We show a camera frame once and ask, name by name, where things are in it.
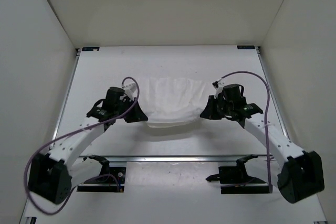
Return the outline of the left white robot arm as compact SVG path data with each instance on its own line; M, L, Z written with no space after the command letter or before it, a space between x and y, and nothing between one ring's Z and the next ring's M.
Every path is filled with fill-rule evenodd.
M110 87L106 97L98 100L86 114L79 130L60 138L47 153L33 155L28 164L30 171L24 176L26 191L58 205L76 186L91 179L104 181L111 177L109 161L102 156L92 154L80 163L76 160L117 119L127 123L148 120L139 106L139 94L135 83L121 88Z

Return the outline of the white pleated skirt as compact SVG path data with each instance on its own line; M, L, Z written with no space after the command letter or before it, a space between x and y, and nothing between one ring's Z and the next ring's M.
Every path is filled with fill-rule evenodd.
M147 125L168 128L187 125L200 119L208 96L214 93L212 85L189 78L138 79L139 105L148 117Z

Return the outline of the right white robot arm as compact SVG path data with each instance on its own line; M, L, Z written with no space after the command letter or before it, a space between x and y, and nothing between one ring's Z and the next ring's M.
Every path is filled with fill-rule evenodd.
M240 84L223 85L216 81L213 86L216 93L209 96L201 118L237 122L269 148L267 157L249 154L236 161L233 176L241 184L258 178L278 188L292 204L324 190L322 160L317 152L305 151L278 131L259 106L246 102Z

